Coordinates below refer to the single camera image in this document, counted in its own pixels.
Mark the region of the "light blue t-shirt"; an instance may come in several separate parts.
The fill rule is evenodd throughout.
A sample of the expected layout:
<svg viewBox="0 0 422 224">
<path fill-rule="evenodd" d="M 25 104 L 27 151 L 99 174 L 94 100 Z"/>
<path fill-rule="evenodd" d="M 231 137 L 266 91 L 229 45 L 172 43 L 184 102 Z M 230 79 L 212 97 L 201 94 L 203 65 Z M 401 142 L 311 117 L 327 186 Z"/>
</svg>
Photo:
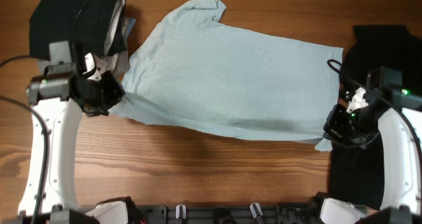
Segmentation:
<svg viewBox="0 0 422 224">
<path fill-rule="evenodd" d="M 111 112 L 242 140 L 294 141 L 329 152 L 323 126 L 338 100 L 327 66 L 343 50 L 220 22 L 221 0 L 167 14 L 131 55 Z"/>
</svg>

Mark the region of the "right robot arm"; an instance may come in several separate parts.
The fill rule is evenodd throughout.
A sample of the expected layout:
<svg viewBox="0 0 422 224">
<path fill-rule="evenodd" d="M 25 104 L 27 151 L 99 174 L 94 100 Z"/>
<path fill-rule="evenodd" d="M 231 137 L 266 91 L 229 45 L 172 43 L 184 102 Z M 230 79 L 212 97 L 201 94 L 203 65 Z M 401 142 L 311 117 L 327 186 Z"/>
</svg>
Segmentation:
<svg viewBox="0 0 422 224">
<path fill-rule="evenodd" d="M 413 96 L 402 88 L 401 73 L 381 67 L 370 72 L 369 80 L 390 92 L 391 98 L 357 83 L 348 107 L 342 113 L 355 118 L 369 106 L 366 94 L 372 94 L 389 106 L 378 119 L 378 135 L 382 138 L 384 155 L 384 193 L 381 210 L 364 216 L 355 206 L 334 198 L 327 198 L 320 208 L 323 223 L 420 223 L 421 222 L 421 110 L 416 104 L 420 96 Z"/>
</svg>

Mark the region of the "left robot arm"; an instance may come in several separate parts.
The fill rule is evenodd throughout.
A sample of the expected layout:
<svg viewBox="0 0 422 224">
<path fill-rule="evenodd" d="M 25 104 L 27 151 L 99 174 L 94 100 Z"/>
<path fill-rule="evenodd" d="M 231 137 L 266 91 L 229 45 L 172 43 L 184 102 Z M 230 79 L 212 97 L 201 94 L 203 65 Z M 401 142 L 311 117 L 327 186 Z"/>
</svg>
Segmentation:
<svg viewBox="0 0 422 224">
<path fill-rule="evenodd" d="M 49 64 L 31 79 L 26 94 L 33 135 L 26 189 L 18 205 L 23 222 L 44 223 L 54 211 L 78 208 L 75 192 L 76 137 L 83 115 L 107 116 L 125 92 L 108 70 L 76 42 L 49 45 Z"/>
</svg>

